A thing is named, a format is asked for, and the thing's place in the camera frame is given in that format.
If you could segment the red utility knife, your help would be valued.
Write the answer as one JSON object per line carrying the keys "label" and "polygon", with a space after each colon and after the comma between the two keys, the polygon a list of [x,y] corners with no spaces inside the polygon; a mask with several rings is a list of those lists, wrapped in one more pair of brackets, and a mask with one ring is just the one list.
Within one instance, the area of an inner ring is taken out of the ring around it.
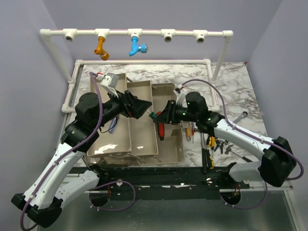
{"label": "red utility knife", "polygon": [[161,141],[165,139],[165,126],[163,123],[157,123],[158,137]]}

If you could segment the blue handled screwdriver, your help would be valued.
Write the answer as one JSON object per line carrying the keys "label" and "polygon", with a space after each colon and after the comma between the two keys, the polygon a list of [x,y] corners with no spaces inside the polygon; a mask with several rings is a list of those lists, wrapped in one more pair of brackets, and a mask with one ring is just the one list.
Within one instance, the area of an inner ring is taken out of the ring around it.
{"label": "blue handled screwdriver", "polygon": [[110,134],[113,134],[113,133],[114,133],[115,127],[116,127],[116,125],[117,125],[117,122],[118,122],[118,117],[115,117],[115,118],[112,120],[112,122],[111,122],[111,124],[110,124],[110,127],[109,127],[109,129],[108,129],[108,132],[109,132]]}

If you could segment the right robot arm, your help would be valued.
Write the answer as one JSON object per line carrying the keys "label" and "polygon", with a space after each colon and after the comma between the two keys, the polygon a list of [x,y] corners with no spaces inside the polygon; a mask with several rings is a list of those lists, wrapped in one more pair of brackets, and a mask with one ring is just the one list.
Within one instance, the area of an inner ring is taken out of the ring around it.
{"label": "right robot arm", "polygon": [[153,121],[172,125],[194,122],[200,132],[230,141],[257,158],[254,162],[228,165],[227,173],[221,177],[224,187],[231,189],[244,180],[265,181],[271,186],[281,187],[287,180],[296,161],[285,138],[272,139],[257,135],[228,122],[225,116],[210,111],[205,98],[198,92],[188,93],[185,99],[186,107],[169,100]]}

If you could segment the brown translucent tool box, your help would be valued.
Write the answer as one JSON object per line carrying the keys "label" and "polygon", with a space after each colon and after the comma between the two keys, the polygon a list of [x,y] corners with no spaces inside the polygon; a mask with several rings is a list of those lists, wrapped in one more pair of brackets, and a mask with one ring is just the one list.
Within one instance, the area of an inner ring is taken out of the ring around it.
{"label": "brown translucent tool box", "polygon": [[[119,74],[116,89],[129,90],[133,95],[153,105],[150,111],[162,111],[168,100],[175,100],[173,83],[153,84],[151,81],[127,82],[125,74]],[[114,132],[108,122],[99,138],[86,155],[90,165],[155,166],[179,164],[184,161],[184,148],[180,125],[165,125],[165,136],[161,140],[157,126],[147,113],[140,119],[120,115]]]}

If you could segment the green handled screwdriver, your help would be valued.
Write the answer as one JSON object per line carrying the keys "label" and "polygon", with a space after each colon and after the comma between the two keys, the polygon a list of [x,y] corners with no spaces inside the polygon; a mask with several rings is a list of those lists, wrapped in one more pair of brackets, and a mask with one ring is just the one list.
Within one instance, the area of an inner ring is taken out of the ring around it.
{"label": "green handled screwdriver", "polygon": [[156,114],[156,113],[150,112],[150,111],[147,111],[147,112],[148,112],[149,117],[150,117],[151,119],[155,119],[155,118],[157,117],[157,114]]}

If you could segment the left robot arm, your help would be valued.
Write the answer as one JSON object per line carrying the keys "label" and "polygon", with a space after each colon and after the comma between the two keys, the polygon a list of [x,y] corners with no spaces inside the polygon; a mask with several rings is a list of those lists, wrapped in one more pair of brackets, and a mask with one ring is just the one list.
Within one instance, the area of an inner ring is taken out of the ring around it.
{"label": "left robot arm", "polygon": [[100,93],[85,93],[75,106],[76,117],[64,130],[54,156],[36,182],[24,193],[17,193],[11,202],[36,225],[51,226],[66,205],[90,189],[102,190],[104,175],[93,169],[62,186],[75,163],[99,137],[98,130],[117,115],[139,119],[152,106],[151,101],[138,99],[130,91],[110,96],[103,103]]}

